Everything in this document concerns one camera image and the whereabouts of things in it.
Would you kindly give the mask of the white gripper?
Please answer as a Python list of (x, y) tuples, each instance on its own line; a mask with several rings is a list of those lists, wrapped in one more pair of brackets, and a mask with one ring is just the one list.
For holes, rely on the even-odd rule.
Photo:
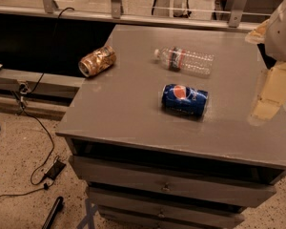
[(270, 19), (250, 31), (245, 41), (256, 45), (264, 43), (266, 54), (277, 61), (267, 71), (265, 83), (251, 113), (252, 117), (267, 121), (286, 102), (286, 0), (281, 2)]

